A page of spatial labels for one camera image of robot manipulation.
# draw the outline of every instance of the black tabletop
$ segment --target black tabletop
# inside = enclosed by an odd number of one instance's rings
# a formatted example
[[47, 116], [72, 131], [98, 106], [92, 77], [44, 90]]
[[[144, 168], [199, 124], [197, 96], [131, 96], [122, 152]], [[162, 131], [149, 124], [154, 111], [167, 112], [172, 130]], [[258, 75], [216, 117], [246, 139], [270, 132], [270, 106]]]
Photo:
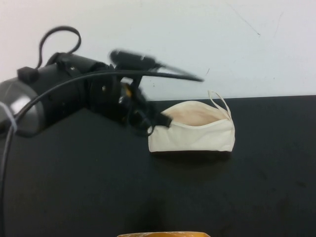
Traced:
[[7, 236], [316, 236], [316, 96], [227, 103], [236, 127], [229, 156], [156, 157], [146, 138], [86, 110], [15, 138]]

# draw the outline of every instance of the bag strap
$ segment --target bag strap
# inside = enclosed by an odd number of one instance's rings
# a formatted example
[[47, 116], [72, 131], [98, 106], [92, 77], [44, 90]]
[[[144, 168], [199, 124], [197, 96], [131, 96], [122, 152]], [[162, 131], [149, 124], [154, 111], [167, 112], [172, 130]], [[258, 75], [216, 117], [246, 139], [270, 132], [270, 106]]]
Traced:
[[[227, 110], [223, 109], [222, 107], [220, 107], [218, 104], [216, 104], [214, 102], [214, 100], [212, 98], [212, 93], [216, 94], [218, 96], [218, 98], [220, 98], [221, 101], [223, 101]], [[212, 103], [216, 106], [216, 108], [219, 109], [225, 115], [225, 117], [227, 117], [229, 120], [231, 120], [232, 119], [231, 110], [229, 109], [225, 100], [218, 93], [216, 93], [215, 91], [211, 91], [211, 90], [208, 91], [208, 96], [209, 96], [209, 99], [212, 101]]]

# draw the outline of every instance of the black wire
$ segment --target black wire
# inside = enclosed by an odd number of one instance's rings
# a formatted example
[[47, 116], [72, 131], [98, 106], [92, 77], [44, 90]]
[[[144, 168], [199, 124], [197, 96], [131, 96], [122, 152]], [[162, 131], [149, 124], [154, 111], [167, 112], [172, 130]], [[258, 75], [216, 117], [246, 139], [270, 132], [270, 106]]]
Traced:
[[[84, 80], [84, 79], [91, 79], [93, 77], [98, 77], [98, 76], [123, 76], [123, 77], [130, 77], [130, 76], [149, 76], [149, 77], [162, 77], [162, 78], [174, 78], [174, 79], [185, 79], [185, 80], [193, 80], [193, 81], [203, 81], [201, 79], [187, 76], [187, 75], [175, 75], [175, 74], [170, 74], [170, 73], [158, 73], [158, 72], [147, 72], [147, 71], [129, 71], [129, 70], [119, 70], [119, 71], [105, 71], [105, 72], [92, 72], [89, 74], [85, 74], [76, 78], [73, 78], [68, 81], [64, 81], [51, 89], [47, 90], [43, 94], [35, 97], [33, 100], [31, 100], [29, 103], [27, 103], [17, 114], [15, 117], [16, 122], [18, 123], [23, 116], [28, 112], [28, 110], [31, 109], [33, 105], [38, 103], [43, 97], [49, 95], [53, 91], [68, 85], [70, 83], [77, 82], [79, 80]], [[5, 177], [6, 177], [6, 165], [7, 165], [7, 160], [8, 160], [8, 155], [12, 143], [12, 138], [13, 138], [13, 127], [10, 126], [5, 145], [4, 145], [4, 151], [3, 151], [3, 156], [1, 160], [1, 167], [0, 167], [0, 236], [5, 237], [5, 226], [4, 226], [4, 185], [5, 185]]]
[[168, 69], [168, 70], [173, 71], [175, 73], [180, 73], [180, 74], [183, 74], [183, 75], [188, 75], [188, 76], [196, 78], [196, 75], [193, 75], [191, 73], [188, 73], [188, 72], [186, 72], [186, 71], [184, 71], [182, 69], [179, 69], [179, 68], [176, 68], [176, 67], [173, 67], [173, 66], [169, 66], [169, 65], [166, 65], [166, 64], [160, 64], [160, 67]]
[[78, 30], [76, 30], [75, 28], [73, 27], [70, 27], [70, 26], [59, 26], [59, 27], [55, 27], [53, 29], [51, 29], [50, 31], [48, 31], [44, 36], [43, 38], [41, 38], [40, 40], [40, 43], [39, 43], [39, 62], [38, 62], [38, 65], [36, 66], [35, 69], [38, 69], [40, 68], [41, 64], [43, 63], [43, 57], [42, 57], [42, 50], [43, 50], [43, 45], [45, 43], [45, 41], [47, 40], [47, 38], [52, 35], [53, 33], [55, 32], [58, 32], [58, 31], [69, 31], [69, 32], [72, 32], [74, 34], [76, 34], [78, 36], [78, 42], [76, 44], [76, 46], [70, 50], [68, 53], [71, 54], [75, 51], [77, 51], [81, 45], [81, 36], [80, 36], [80, 33]]

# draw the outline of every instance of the orange object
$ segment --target orange object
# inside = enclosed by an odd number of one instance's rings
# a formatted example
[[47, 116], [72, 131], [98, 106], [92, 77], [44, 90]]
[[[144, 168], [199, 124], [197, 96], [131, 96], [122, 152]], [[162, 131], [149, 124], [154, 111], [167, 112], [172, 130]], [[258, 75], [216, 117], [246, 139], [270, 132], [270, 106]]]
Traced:
[[125, 234], [118, 237], [210, 237], [202, 232], [154, 232], [154, 233], [135, 233]]

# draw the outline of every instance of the white loop handle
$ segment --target white loop handle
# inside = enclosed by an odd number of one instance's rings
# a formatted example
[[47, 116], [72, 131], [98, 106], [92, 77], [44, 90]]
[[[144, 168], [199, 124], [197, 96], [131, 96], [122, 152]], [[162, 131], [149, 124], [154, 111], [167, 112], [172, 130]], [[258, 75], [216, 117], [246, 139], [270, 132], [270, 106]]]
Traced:
[[[212, 93], [216, 94], [218, 96], [218, 98], [221, 99], [221, 101], [223, 101], [223, 103], [225, 104], [225, 107], [227, 110], [223, 109], [222, 107], [220, 107], [218, 104], [216, 104], [212, 98]], [[231, 114], [231, 110], [229, 109], [228, 105], [226, 104], [225, 100], [215, 91], [208, 91], [208, 96], [209, 99], [212, 101], [212, 103], [216, 106], [217, 109], [219, 109], [229, 120], [232, 119], [232, 114]]]
[[9, 120], [11, 121], [14, 133], [18, 130], [18, 125], [16, 124], [15, 118], [12, 114], [12, 112], [10, 111], [9, 107], [0, 101], [0, 106], [4, 109], [5, 114], [8, 116]]

